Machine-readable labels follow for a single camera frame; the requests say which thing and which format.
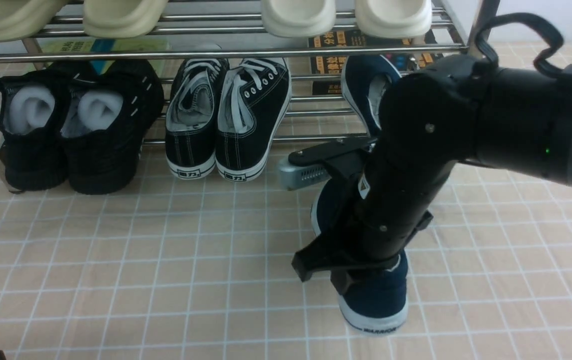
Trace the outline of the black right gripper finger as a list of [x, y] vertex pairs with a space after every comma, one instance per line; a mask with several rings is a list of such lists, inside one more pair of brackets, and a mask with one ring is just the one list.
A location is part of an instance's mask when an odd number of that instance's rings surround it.
[[296, 251], [292, 259], [292, 268], [302, 282], [311, 280], [317, 272], [338, 271], [346, 265], [343, 245], [334, 232], [318, 235], [310, 244]]

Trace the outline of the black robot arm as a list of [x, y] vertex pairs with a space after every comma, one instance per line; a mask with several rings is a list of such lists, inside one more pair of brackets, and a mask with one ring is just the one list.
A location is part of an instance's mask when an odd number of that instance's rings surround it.
[[330, 271], [344, 294], [391, 268], [458, 162], [572, 187], [572, 64], [536, 66], [451, 55], [387, 89], [373, 151], [348, 176], [330, 227], [293, 256], [300, 280]]

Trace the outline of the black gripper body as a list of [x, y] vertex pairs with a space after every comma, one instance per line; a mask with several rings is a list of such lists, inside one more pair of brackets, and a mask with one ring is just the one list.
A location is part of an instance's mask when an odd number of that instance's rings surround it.
[[379, 106], [380, 133], [363, 169], [347, 180], [331, 225], [347, 265], [381, 271], [396, 264], [453, 167], [475, 155], [478, 102], [468, 81], [476, 59], [450, 55], [401, 77]]

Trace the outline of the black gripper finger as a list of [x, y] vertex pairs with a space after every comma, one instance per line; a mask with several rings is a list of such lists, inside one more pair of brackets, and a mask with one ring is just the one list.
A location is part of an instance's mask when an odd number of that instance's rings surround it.
[[331, 271], [331, 284], [340, 296], [346, 294], [350, 287], [359, 281], [360, 275], [356, 269], [334, 269]]

